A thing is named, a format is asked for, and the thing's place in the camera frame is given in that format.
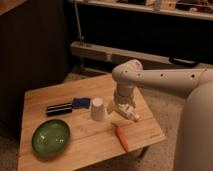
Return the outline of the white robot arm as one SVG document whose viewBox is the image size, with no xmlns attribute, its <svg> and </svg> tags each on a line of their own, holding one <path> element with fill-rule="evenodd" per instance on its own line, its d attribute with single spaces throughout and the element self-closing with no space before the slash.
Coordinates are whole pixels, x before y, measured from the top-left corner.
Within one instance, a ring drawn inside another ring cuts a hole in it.
<svg viewBox="0 0 213 171">
<path fill-rule="evenodd" d="M 136 86 L 186 99 L 177 133 L 173 171 L 213 171 L 213 69 L 144 70 L 130 60 L 112 70 L 117 104 L 133 104 Z"/>
</svg>

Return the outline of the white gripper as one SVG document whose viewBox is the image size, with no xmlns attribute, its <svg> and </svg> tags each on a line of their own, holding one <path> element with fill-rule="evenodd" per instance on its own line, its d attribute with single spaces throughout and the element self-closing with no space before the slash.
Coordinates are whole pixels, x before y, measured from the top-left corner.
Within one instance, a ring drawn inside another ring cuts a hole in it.
<svg viewBox="0 0 213 171">
<path fill-rule="evenodd" d="M 140 119 L 140 116 L 135 112 L 135 108 L 129 104 L 117 104 L 111 100 L 107 106 L 107 113 L 111 114 L 113 111 L 134 122 L 138 122 Z"/>
</svg>

